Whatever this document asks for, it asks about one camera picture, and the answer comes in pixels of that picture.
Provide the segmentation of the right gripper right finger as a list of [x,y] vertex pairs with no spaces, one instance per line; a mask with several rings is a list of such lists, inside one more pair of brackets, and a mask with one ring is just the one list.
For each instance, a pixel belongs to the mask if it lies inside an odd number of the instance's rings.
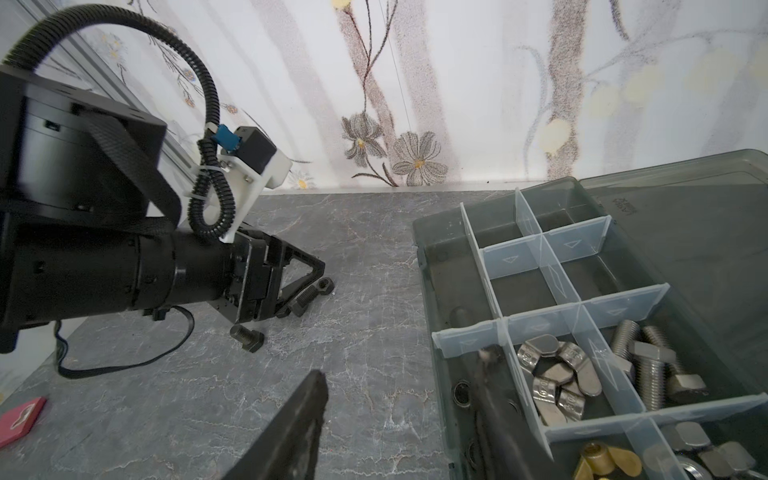
[[472,371],[471,398],[485,475],[488,479],[550,479],[551,459],[524,415],[491,378],[502,359],[501,348],[486,347],[478,351]]

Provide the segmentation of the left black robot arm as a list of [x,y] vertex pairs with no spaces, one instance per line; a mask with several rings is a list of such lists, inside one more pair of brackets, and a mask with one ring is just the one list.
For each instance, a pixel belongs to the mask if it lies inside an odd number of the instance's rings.
[[258,230],[180,227],[158,171],[165,124],[114,100],[1,69],[1,350],[53,321],[207,302],[232,323],[283,317],[322,260]]

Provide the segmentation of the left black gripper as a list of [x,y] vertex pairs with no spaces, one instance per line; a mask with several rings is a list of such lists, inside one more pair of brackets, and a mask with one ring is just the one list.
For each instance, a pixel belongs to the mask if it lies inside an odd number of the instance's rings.
[[[288,303],[325,272],[320,258],[259,230],[236,232],[231,260],[225,317],[233,324],[288,317]],[[285,282],[295,264],[300,276]]]

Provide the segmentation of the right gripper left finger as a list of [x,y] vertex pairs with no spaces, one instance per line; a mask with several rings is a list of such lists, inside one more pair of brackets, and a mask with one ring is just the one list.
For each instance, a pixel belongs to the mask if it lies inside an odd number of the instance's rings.
[[313,479],[329,399],[324,373],[310,371],[226,479]]

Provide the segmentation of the brass wing nut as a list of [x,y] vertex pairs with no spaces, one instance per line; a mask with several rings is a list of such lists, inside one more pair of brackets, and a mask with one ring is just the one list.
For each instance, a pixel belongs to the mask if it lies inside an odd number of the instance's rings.
[[580,451],[580,459],[572,474],[574,480],[607,477],[615,470],[636,478],[643,470],[642,461],[634,452],[602,442],[590,442]]

